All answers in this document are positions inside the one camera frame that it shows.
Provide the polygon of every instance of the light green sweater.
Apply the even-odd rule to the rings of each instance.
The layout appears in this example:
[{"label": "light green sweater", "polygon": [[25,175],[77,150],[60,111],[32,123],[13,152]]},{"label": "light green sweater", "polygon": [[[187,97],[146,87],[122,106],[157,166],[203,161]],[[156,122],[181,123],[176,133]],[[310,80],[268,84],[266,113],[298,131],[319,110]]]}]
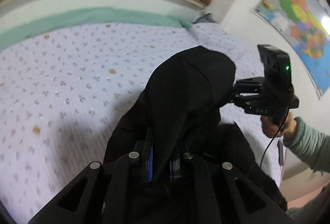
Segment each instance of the light green sweater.
[{"label": "light green sweater", "polygon": [[[284,145],[311,169],[330,172],[330,136],[311,128],[300,117],[295,120],[298,123],[297,135],[292,140],[284,140]],[[304,207],[291,208],[286,213],[296,224],[311,223],[329,195],[330,184]]]},{"label": "light green sweater", "polygon": [[292,140],[284,140],[284,146],[311,169],[330,172],[330,136],[311,128],[300,117],[295,120],[298,123],[297,135]]}]

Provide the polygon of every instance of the person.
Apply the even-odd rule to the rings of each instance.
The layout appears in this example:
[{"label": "person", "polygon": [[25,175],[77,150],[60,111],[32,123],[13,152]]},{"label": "person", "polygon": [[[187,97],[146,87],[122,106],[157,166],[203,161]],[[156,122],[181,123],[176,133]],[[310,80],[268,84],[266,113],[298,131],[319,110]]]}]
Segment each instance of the person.
[{"label": "person", "polygon": [[[278,127],[266,116],[261,116],[261,127],[263,133],[269,138],[273,138],[278,131]],[[281,136],[283,136],[284,146],[308,164],[312,170],[330,172],[330,136],[310,127],[300,117],[293,118],[291,112],[284,123],[283,131],[278,135],[278,137]],[[330,184],[304,207],[289,209],[287,214],[297,224],[311,223],[316,218],[321,219],[322,214],[330,211],[329,197]]]}]

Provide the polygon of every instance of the triangular cutout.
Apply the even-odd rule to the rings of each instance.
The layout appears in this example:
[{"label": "triangular cutout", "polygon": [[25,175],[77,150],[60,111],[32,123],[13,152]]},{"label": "triangular cutout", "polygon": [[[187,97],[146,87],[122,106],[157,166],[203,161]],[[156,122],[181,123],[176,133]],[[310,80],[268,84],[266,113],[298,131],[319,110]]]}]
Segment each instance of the triangular cutout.
[{"label": "triangular cutout", "polygon": [[246,211],[249,214],[266,207],[266,202],[262,200],[252,189],[250,189],[244,181],[237,178],[235,183],[238,191],[240,192]]},{"label": "triangular cutout", "polygon": [[58,206],[72,213],[76,212],[86,184],[87,178],[84,177],[58,202]]}]

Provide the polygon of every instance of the teal bed edge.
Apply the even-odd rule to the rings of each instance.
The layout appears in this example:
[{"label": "teal bed edge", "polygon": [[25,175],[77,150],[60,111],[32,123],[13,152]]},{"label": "teal bed edge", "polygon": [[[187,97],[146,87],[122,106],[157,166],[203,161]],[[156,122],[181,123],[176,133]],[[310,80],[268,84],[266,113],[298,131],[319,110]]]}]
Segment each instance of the teal bed edge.
[{"label": "teal bed edge", "polygon": [[79,9],[38,19],[3,32],[0,34],[0,50],[24,39],[52,30],[77,25],[108,22],[174,28],[188,28],[192,25],[192,22],[179,16],[165,16],[155,13],[115,8]]}]

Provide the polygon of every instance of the sweater cuff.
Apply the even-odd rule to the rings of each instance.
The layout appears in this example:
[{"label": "sweater cuff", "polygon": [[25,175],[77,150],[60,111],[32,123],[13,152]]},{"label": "sweater cuff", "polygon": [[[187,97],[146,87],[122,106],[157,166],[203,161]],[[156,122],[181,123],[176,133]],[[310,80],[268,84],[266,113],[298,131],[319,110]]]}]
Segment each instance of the sweater cuff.
[{"label": "sweater cuff", "polygon": [[302,137],[305,134],[305,130],[306,130],[305,122],[300,117],[296,117],[295,120],[298,126],[297,135],[291,140],[286,140],[285,138],[283,139],[283,144],[287,148],[293,148],[294,146],[296,146],[297,143],[302,139]]}]

